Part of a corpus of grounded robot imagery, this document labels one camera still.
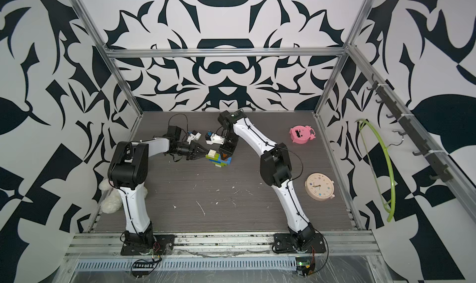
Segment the lime green long lego brick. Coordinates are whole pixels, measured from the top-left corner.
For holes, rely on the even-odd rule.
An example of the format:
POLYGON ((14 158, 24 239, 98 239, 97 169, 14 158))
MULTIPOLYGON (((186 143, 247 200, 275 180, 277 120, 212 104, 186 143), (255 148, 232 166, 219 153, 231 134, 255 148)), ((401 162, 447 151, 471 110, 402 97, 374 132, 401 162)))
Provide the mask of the lime green long lego brick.
POLYGON ((216 163, 216 164, 221 164, 222 161, 221 161, 221 157, 219 154, 216 154, 215 156, 210 156, 210 155, 206 155, 205 156, 208 160, 216 163))

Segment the light blue lego brick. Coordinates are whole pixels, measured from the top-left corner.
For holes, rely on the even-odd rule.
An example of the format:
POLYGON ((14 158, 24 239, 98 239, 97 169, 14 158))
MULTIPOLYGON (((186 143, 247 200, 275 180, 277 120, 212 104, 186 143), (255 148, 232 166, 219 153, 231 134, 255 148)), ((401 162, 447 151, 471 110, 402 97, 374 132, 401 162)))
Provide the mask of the light blue lego brick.
POLYGON ((221 157, 218 159, 218 162, 221 166, 225 166, 225 165, 230 165, 231 164, 231 161, 232 161, 232 158, 231 157, 227 157, 226 159, 222 159, 221 157))

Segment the white lego brick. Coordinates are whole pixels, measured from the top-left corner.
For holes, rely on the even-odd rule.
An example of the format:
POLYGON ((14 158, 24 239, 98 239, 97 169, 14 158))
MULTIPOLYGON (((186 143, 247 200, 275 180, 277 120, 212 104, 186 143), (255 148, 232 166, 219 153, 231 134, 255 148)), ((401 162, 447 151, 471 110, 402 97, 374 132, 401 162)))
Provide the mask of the white lego brick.
POLYGON ((217 156, 217 153, 215 150, 210 150, 209 153, 207 154, 207 157, 215 159, 217 156))

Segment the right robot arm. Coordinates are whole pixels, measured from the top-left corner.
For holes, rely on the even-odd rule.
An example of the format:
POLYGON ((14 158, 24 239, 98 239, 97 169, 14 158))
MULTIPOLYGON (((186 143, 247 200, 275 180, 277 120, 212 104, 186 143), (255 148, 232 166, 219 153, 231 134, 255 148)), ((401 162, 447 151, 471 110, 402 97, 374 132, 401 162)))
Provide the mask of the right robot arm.
POLYGON ((303 251, 314 239, 316 231, 296 195, 287 146, 266 137, 241 110, 233 113, 221 112, 218 122, 226 132, 224 144, 219 148, 221 155, 232 156, 239 139, 243 139, 260 156, 260 176, 280 200, 292 246, 303 251))

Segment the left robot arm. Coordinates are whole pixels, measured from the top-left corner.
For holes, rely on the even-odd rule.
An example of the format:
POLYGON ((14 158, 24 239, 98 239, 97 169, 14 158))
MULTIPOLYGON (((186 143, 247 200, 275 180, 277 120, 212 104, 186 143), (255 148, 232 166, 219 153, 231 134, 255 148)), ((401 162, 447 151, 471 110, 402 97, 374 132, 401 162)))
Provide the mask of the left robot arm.
POLYGON ((193 141, 189 144, 172 138, 148 141, 121 141, 115 148, 108 181, 119 192, 125 208, 125 243, 150 249, 155 244, 152 222, 145 205, 145 181, 149 158, 157 154, 178 155, 186 160, 204 158, 209 150, 193 141))

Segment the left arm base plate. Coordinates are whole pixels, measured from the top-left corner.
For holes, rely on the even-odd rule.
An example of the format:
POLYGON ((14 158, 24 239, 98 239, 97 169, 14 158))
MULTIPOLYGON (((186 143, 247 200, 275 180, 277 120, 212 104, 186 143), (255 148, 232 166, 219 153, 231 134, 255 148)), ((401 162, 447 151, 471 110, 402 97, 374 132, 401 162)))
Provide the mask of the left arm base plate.
POLYGON ((166 255, 174 249, 175 235, 154 235, 140 237, 136 233, 125 232, 120 240, 123 243, 121 256, 166 255))

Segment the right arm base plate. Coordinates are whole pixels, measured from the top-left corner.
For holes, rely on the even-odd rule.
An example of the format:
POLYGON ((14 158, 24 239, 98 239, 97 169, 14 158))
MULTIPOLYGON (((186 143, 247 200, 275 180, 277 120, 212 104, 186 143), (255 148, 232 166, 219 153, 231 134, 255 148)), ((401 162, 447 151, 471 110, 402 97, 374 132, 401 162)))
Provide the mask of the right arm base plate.
POLYGON ((327 246, 319 233, 315 233, 309 240, 300 240, 297 235, 290 233, 276 233, 273 235, 271 250, 276 254, 312 252, 322 254, 327 251, 327 246))

